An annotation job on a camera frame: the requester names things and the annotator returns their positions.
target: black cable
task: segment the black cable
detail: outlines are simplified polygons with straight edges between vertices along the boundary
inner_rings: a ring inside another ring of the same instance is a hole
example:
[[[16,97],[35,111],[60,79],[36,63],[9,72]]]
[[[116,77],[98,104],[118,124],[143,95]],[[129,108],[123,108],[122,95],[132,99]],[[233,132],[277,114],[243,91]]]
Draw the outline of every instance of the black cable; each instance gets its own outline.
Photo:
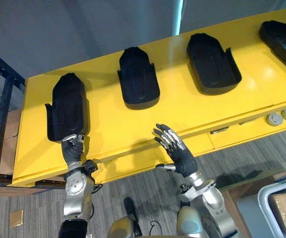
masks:
[[[96,193],[102,188],[103,184],[102,183],[96,183],[93,187],[92,194]]]
[[[153,229],[153,227],[155,226],[155,225],[153,225],[153,222],[156,222],[158,225],[159,225],[159,228],[161,229],[161,236],[163,235],[163,229],[162,229],[162,226],[161,226],[161,224],[158,222],[158,221],[151,221],[150,222],[150,224],[151,224],[151,229],[149,230],[149,235],[151,235],[151,233],[152,233],[152,229]]]
[[[93,217],[93,215],[94,215],[94,205],[93,205],[93,203],[92,203],[92,214],[91,214],[89,220]]]
[[[103,187],[102,183],[96,183],[94,185],[94,187],[93,187],[92,194],[98,192],[102,187]],[[89,220],[93,217],[93,215],[94,215],[94,205],[93,205],[93,202],[92,202],[92,213],[91,213],[91,216],[90,216]]]

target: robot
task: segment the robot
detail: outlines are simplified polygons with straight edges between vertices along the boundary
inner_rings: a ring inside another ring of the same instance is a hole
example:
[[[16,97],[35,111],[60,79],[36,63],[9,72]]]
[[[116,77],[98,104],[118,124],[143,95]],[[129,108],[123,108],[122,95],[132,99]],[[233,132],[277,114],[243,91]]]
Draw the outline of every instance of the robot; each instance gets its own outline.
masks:
[[[224,198],[212,179],[198,171],[196,160],[181,138],[168,126],[156,124],[155,140],[164,147],[172,164],[156,165],[157,170],[176,172],[185,178],[180,186],[181,209],[177,216],[176,236],[196,238],[239,238],[236,225],[225,207]],[[85,238],[93,209],[92,191],[95,181],[91,174],[98,169],[91,160],[81,164],[83,135],[71,135],[61,141],[62,154],[68,165],[64,221],[59,238]],[[108,238],[133,238],[140,234],[135,212],[116,220]]]

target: gray carpet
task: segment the gray carpet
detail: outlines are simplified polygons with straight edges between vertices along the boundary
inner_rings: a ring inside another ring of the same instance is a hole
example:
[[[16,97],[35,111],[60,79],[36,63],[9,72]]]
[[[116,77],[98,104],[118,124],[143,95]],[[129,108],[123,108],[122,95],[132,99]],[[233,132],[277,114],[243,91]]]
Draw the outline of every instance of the gray carpet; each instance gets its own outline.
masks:
[[[218,186],[236,183],[276,168],[286,170],[286,131],[243,145],[198,157],[199,169],[208,178],[218,178]],[[94,238],[104,238],[112,222],[125,214],[123,199],[131,196],[137,206],[144,235],[150,222],[160,222],[165,235],[175,234],[179,209],[177,192],[182,177],[149,171],[104,184],[93,195],[95,213],[90,221]],[[63,219],[63,190],[49,190],[23,197],[0,197],[0,238],[52,238]],[[24,209],[24,225],[9,228],[9,213]],[[159,235],[155,227],[153,235]]]

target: drawer handle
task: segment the drawer handle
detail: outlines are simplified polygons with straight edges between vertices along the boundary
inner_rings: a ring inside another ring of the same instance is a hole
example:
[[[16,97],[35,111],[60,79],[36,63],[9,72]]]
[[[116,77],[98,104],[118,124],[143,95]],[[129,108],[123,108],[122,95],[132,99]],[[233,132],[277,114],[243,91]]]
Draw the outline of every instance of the drawer handle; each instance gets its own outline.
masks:
[[[219,132],[222,132],[222,131],[225,131],[225,130],[227,130],[228,129],[228,126],[227,127],[223,127],[223,128],[221,128],[221,129],[217,129],[217,130],[213,130],[213,131],[210,131],[210,134],[217,134],[217,133],[219,133]]]

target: robotic hand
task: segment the robotic hand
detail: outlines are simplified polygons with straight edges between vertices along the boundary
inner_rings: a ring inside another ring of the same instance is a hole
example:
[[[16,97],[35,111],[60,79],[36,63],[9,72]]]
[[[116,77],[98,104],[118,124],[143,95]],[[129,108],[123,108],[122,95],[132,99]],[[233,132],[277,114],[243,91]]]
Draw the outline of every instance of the robotic hand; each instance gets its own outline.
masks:
[[[156,169],[176,172],[183,177],[196,172],[198,170],[196,161],[180,137],[164,124],[156,124],[156,127],[159,130],[154,129],[154,133],[159,137],[155,137],[155,140],[165,148],[173,161],[173,164],[159,164]]]
[[[182,206],[177,218],[179,235],[211,238],[239,237],[234,221],[226,210],[224,199],[215,182],[206,180],[198,171],[196,160],[182,139],[168,126],[156,124],[159,137],[155,140],[167,151],[173,164],[156,165],[157,170],[181,174],[186,183],[180,186],[179,198],[183,203],[194,200],[194,208]]]
[[[59,238],[85,238],[88,221],[93,209],[92,191],[95,185],[91,173],[98,169],[91,160],[81,164],[84,135],[73,134],[61,141],[64,160],[68,165],[66,200]]]

